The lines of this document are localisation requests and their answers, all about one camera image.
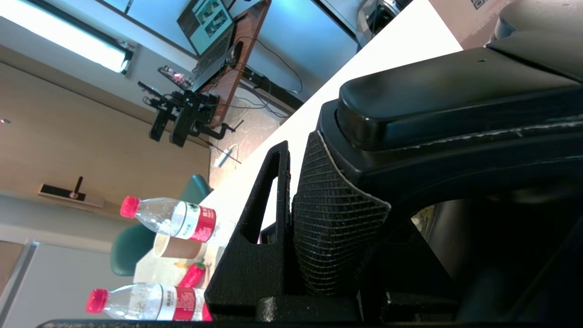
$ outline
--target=robot arm on desk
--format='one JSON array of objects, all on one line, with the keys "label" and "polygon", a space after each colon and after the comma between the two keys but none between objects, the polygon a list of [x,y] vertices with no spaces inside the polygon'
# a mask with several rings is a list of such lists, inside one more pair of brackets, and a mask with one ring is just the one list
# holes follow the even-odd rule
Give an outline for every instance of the robot arm on desk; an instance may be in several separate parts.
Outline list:
[{"label": "robot arm on desk", "polygon": [[142,90],[152,96],[151,98],[146,96],[144,103],[157,111],[156,120],[150,130],[151,139],[160,141],[168,121],[174,122],[170,142],[179,147],[184,146],[189,135],[198,137],[203,133],[215,139],[222,139],[227,130],[235,132],[236,129],[226,123],[221,124],[218,132],[208,126],[219,104],[217,96],[193,92],[192,79],[168,66],[158,68],[158,72],[176,84],[180,90],[162,95],[155,88],[138,82]]}]

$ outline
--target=black mesh surface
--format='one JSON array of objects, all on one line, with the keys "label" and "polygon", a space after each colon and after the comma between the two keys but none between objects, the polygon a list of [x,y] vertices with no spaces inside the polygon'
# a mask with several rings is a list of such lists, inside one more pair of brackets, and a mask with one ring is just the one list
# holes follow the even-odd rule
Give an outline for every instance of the black mesh surface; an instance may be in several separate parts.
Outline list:
[{"label": "black mesh surface", "polygon": [[293,204],[294,245],[310,293],[355,292],[364,255],[390,209],[349,183],[319,132],[310,134]]}]

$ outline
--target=teal chair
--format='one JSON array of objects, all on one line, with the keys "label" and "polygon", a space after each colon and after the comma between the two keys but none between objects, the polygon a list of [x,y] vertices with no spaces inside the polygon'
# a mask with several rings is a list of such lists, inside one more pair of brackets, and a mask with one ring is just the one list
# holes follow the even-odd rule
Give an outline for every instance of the teal chair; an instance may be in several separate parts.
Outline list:
[{"label": "teal chair", "polygon": [[[181,200],[199,204],[212,189],[200,175],[194,175],[187,183]],[[156,233],[141,224],[120,233],[111,245],[111,271],[116,275],[133,276],[136,264],[152,249]]]}]

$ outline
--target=computer mouse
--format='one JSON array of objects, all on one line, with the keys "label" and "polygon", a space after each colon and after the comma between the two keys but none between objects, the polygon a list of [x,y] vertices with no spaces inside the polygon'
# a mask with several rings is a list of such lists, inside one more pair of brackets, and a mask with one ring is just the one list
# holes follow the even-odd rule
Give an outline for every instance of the computer mouse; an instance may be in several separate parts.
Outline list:
[{"label": "computer mouse", "polygon": [[239,57],[241,57],[242,51],[243,41],[238,41],[237,43],[233,44],[227,51],[227,58],[224,60],[225,64],[234,68],[239,62]]}]

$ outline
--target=fluorescent light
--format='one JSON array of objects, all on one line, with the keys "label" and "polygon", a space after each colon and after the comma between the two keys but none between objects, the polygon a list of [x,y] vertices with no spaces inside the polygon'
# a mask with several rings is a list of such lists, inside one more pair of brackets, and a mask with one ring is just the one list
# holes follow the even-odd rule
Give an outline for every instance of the fluorescent light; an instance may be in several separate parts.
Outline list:
[{"label": "fluorescent light", "polygon": [[125,53],[82,29],[22,0],[2,0],[0,14],[25,29],[112,71],[121,72]]}]

